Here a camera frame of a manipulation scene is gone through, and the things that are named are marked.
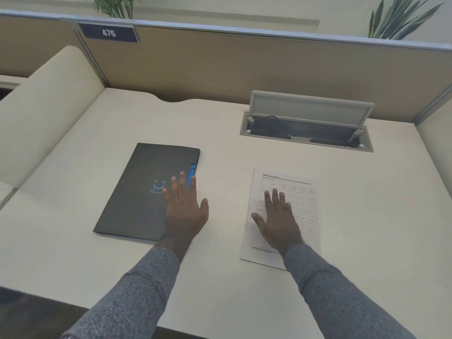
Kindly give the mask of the person's left forearm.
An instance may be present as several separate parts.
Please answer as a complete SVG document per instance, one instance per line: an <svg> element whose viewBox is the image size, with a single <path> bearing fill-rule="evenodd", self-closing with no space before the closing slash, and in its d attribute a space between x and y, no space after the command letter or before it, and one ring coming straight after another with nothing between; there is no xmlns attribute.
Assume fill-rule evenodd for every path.
<svg viewBox="0 0 452 339"><path fill-rule="evenodd" d="M61 339L151 339L190 243L161 240Z"/></svg>

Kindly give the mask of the dark grey folder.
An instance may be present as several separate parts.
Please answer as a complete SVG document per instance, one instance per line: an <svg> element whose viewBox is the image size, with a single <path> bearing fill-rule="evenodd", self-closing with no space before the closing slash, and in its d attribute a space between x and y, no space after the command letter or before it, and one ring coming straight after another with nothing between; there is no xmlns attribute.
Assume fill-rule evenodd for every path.
<svg viewBox="0 0 452 339"><path fill-rule="evenodd" d="M166 202L162 189L171 178L197 163L200 149L138 143L93 232L158 241L165 233Z"/></svg>

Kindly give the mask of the green broad-leaf plant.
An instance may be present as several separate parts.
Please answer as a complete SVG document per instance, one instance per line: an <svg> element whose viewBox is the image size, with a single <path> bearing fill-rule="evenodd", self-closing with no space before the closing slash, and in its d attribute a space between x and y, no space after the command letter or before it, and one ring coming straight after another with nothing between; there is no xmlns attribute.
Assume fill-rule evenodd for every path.
<svg viewBox="0 0 452 339"><path fill-rule="evenodd" d="M429 0L381 0L372 10L367 36L371 39L403 40L432 18L444 2L422 11Z"/></svg>

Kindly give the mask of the person's right hand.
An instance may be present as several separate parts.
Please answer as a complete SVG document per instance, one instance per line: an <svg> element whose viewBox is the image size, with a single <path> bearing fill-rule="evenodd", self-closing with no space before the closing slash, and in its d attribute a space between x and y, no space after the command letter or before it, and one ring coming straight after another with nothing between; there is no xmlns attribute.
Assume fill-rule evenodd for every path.
<svg viewBox="0 0 452 339"><path fill-rule="evenodd" d="M264 237L264 239L281 257L284 257L292 247L304 244L304 240L294 216L290 217L286 212L285 194L279 194L281 210L275 212L272 194L268 191L264 192L264 207L267 214L265 222L268 228L267 237Z"/></svg>

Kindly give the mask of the beige desk partition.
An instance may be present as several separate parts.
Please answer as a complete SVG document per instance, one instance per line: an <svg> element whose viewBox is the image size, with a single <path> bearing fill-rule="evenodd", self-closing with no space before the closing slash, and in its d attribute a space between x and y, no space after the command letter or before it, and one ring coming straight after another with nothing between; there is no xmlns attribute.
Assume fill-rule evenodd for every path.
<svg viewBox="0 0 452 339"><path fill-rule="evenodd" d="M133 26L139 43L87 39L78 22ZM79 48L103 85L249 103L252 90L373 102L420 124L452 98L452 45L0 9L0 73L29 77Z"/></svg>

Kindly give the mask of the green palm plant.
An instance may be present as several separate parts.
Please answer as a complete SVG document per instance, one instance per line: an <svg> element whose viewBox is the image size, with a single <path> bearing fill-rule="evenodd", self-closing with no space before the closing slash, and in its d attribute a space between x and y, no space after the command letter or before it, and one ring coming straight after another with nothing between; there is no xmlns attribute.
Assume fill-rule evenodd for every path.
<svg viewBox="0 0 452 339"><path fill-rule="evenodd" d="M133 19L134 6L142 5L141 0L84 0L91 4L94 10L110 18Z"/></svg>

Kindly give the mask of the cream side divider panel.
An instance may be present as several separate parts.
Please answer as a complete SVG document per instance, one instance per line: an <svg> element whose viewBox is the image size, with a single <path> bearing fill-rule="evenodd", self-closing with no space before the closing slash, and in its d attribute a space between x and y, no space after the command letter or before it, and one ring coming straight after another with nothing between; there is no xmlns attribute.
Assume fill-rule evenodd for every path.
<svg viewBox="0 0 452 339"><path fill-rule="evenodd" d="M452 98L416 128L452 198Z"/></svg>
<svg viewBox="0 0 452 339"><path fill-rule="evenodd" d="M21 187L104 90L66 46L0 101L0 182Z"/></svg>

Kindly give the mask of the person's left hand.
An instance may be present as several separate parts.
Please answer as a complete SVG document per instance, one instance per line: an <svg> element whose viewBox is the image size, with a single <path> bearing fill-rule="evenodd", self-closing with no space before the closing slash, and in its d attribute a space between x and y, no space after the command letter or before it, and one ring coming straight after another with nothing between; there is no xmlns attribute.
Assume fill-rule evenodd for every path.
<svg viewBox="0 0 452 339"><path fill-rule="evenodd" d="M171 178L171 208L166 208L164 239L173 239L178 245L190 245L206 222L200 222L200 204L197 199L196 179L192 178L189 193L183 201L178 200L178 177Z"/></svg>

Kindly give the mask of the black power plug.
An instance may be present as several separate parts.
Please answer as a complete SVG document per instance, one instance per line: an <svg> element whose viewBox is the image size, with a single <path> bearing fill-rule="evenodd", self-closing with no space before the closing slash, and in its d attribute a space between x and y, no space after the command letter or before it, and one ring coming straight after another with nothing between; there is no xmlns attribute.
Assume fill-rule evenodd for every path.
<svg viewBox="0 0 452 339"><path fill-rule="evenodd" d="M276 116L254 117L253 120L254 123L250 129L252 135L275 138L281 136L279 120Z"/></svg>

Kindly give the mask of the blue paper insert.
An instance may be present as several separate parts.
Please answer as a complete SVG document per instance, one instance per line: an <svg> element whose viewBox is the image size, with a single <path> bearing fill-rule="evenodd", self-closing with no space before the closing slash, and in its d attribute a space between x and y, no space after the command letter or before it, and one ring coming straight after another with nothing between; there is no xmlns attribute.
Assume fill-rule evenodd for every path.
<svg viewBox="0 0 452 339"><path fill-rule="evenodd" d="M197 163L191 163L191 164L190 164L190 169L189 169L188 172L186 173L186 190L187 190L187 195L188 195L188 193L189 193L189 186L190 186L191 179L195 176L196 168L197 168Z"/></svg>

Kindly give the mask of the person's right forearm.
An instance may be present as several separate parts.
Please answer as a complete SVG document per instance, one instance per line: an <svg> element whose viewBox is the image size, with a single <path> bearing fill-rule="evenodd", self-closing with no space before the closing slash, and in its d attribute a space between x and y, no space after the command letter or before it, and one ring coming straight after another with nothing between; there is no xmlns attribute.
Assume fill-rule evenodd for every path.
<svg viewBox="0 0 452 339"><path fill-rule="evenodd" d="M416 339L310 246L291 247L283 261L325 339Z"/></svg>

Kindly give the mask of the dark blue number sign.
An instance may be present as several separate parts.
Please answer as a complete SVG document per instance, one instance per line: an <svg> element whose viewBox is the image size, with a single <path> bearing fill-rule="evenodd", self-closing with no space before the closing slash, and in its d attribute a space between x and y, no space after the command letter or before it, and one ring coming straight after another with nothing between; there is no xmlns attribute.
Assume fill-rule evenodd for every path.
<svg viewBox="0 0 452 339"><path fill-rule="evenodd" d="M87 39L139 43L133 26L91 22L78 22L77 24Z"/></svg>

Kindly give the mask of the printed paper sheet with table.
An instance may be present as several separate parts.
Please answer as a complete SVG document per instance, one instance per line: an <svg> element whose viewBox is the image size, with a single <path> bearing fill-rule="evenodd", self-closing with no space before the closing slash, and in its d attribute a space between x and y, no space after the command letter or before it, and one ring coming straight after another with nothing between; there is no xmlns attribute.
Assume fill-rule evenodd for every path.
<svg viewBox="0 0 452 339"><path fill-rule="evenodd" d="M267 220L264 194L268 191L272 196L275 188L278 192L284 193L285 200L291 204L293 216L300 228L304 242L320 254L316 181L305 177L254 169L248 207L249 217L245 225L240 259L286 270L280 254L263 238L251 217L253 213L257 213L265 221Z"/></svg>

